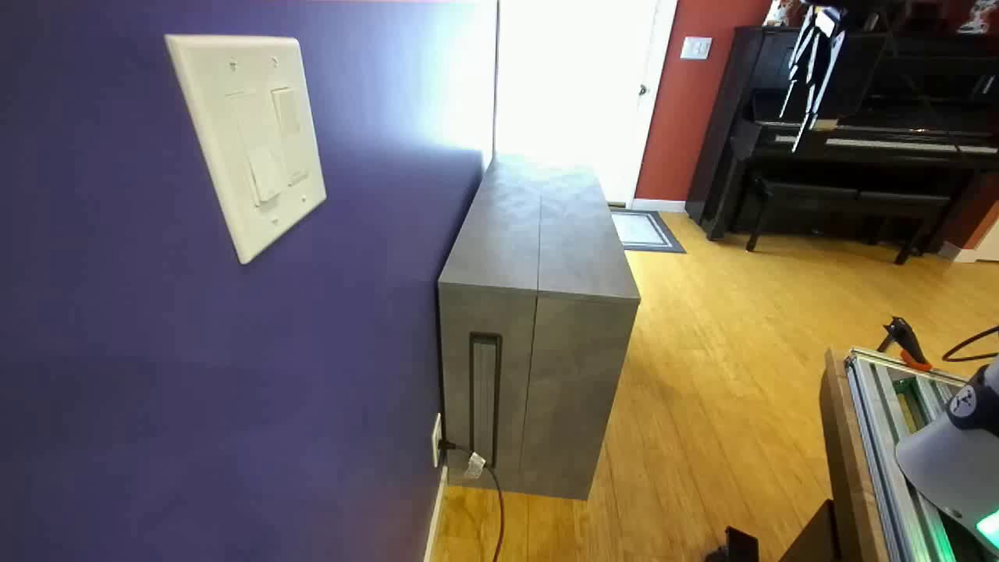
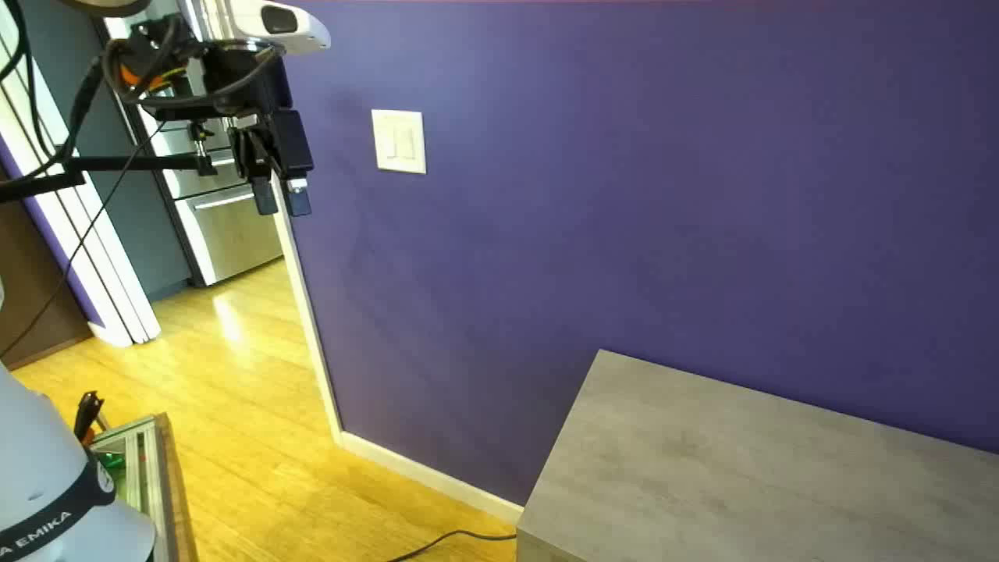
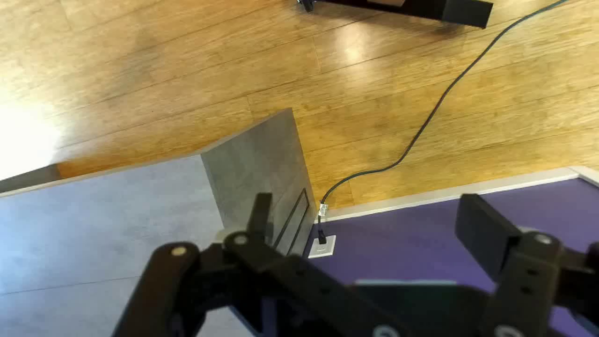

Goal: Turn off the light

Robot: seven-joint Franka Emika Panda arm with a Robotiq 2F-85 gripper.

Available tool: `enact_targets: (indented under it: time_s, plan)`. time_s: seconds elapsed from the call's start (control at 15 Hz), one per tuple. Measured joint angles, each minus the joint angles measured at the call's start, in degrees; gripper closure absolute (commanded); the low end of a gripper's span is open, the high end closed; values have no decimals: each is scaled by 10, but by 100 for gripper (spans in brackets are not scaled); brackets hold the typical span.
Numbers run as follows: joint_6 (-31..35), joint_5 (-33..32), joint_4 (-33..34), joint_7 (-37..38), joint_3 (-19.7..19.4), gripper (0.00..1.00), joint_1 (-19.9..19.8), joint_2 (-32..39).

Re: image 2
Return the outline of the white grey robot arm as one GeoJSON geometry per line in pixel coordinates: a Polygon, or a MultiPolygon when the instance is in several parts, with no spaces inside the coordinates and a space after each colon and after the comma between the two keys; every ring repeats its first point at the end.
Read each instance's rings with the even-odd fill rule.
{"type": "MultiPolygon", "coordinates": [[[[331,47],[331,32],[291,0],[187,0],[183,11],[144,19],[149,0],[66,0],[98,19],[129,19],[92,62],[64,148],[34,173],[6,180],[5,201],[79,188],[87,173],[192,170],[214,175],[202,138],[195,153],[75,155],[75,138],[92,101],[107,86],[121,104],[141,106],[161,124],[223,121],[242,180],[257,214],[308,209],[314,153],[293,109],[284,60],[331,47]]],[[[120,500],[115,479],[84,445],[84,428],[66,428],[46,396],[0,382],[0,562],[153,562],[157,524],[120,500]]]]}

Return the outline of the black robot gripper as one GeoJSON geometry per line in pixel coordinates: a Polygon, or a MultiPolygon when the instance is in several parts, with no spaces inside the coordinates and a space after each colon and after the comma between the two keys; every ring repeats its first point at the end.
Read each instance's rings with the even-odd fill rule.
{"type": "Polygon", "coordinates": [[[254,188],[257,214],[279,214],[273,179],[281,179],[289,214],[308,216],[314,153],[293,109],[284,58],[276,47],[214,45],[202,58],[202,88],[210,117],[227,118],[234,160],[254,188]]]}

